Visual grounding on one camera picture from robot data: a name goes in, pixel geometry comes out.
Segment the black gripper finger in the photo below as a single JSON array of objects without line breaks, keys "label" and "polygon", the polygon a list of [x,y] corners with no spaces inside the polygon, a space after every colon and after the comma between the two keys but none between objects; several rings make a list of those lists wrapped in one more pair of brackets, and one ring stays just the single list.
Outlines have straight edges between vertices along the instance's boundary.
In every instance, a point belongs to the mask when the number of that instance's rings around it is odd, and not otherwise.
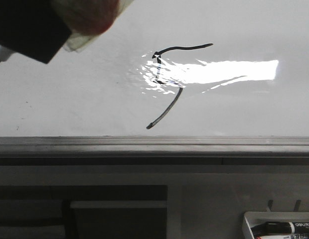
[{"label": "black gripper finger", "polygon": [[0,46],[47,64],[71,30],[49,0],[0,0]]}]

